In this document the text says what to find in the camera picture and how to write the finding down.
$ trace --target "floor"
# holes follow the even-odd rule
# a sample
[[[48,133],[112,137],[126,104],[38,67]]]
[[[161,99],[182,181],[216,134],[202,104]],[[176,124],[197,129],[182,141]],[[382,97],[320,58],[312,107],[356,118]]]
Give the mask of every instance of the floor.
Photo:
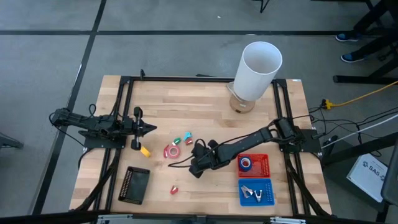
[[[270,42],[282,52],[284,64],[277,77],[301,79],[308,107],[318,106],[323,98],[343,102],[381,87],[332,82],[333,75],[367,75],[382,65],[377,60],[379,53],[355,64],[340,60],[341,54],[357,49],[370,38],[342,44],[327,33],[242,35],[250,32],[235,32],[349,30],[368,12],[363,2],[271,0],[263,14],[259,13],[260,3],[250,0],[102,0],[104,2],[102,18],[99,16],[101,20],[95,24],[99,0],[0,0],[0,73],[3,74],[0,77],[0,132],[24,143],[23,149],[0,151],[2,217],[32,211],[57,133],[48,115],[68,104],[82,62],[79,78],[83,79],[73,111],[83,114],[88,113],[90,103],[95,103],[103,75],[138,75],[139,70],[144,69],[148,75],[201,73],[234,77],[243,48],[258,40]],[[388,15],[382,21],[388,24]],[[47,35],[33,35],[25,32],[27,30],[68,31],[43,31],[42,34]],[[99,34],[105,30],[132,32],[89,36],[72,35],[73,30],[99,31]],[[398,71],[392,71],[390,76],[398,76]],[[325,117],[360,121],[396,105],[396,91],[396,86],[388,88],[352,105],[327,111]],[[383,136],[396,131],[397,124],[392,121],[368,133]],[[323,130],[321,123],[315,127]],[[68,129],[69,134],[82,140],[76,131]],[[344,136],[347,132],[336,129],[332,134]],[[349,138],[347,142],[358,144],[356,138]],[[392,150],[381,152],[379,159],[388,164]],[[65,138],[44,213],[68,210],[80,155],[81,147]],[[326,185],[333,214],[375,220],[374,209],[327,177]],[[398,209],[391,206],[387,222],[397,222],[397,214]]]

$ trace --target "blue shoe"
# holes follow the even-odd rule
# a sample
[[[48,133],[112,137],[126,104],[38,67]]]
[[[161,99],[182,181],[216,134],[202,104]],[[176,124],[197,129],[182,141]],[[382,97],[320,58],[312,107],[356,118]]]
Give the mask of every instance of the blue shoe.
[[[359,62],[365,59],[365,57],[354,57],[352,54],[344,54],[340,59],[347,63]]]
[[[336,40],[339,42],[346,42],[346,41],[352,41],[352,42],[357,42],[360,37],[359,34],[350,34],[350,33],[342,33],[336,35]]]

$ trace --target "blue pegboard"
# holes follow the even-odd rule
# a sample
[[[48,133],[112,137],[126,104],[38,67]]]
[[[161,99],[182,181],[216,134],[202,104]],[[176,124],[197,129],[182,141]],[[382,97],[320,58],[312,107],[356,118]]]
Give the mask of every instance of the blue pegboard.
[[[249,198],[245,198],[241,187],[245,185],[249,189],[262,190],[261,201],[257,202],[256,196],[253,195]],[[275,205],[274,192],[272,191],[272,184],[270,179],[240,179],[238,181],[239,199],[241,206],[273,206]]]

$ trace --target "red pegboard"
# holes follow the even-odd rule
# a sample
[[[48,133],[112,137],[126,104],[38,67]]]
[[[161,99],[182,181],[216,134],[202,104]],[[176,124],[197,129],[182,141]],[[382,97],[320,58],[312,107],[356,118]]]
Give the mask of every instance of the red pegboard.
[[[252,161],[252,168],[249,171],[243,171],[239,162],[242,157],[249,157]],[[267,154],[239,154],[238,155],[238,175],[239,177],[251,178],[270,178],[271,172],[269,171],[268,155]]]

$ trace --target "white cylinder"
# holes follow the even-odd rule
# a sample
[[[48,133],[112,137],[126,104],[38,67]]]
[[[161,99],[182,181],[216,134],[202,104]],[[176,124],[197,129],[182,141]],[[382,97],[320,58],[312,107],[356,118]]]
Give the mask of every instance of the white cylinder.
[[[253,42],[242,53],[234,92],[247,101],[258,100],[282,65],[282,54],[270,43]]]

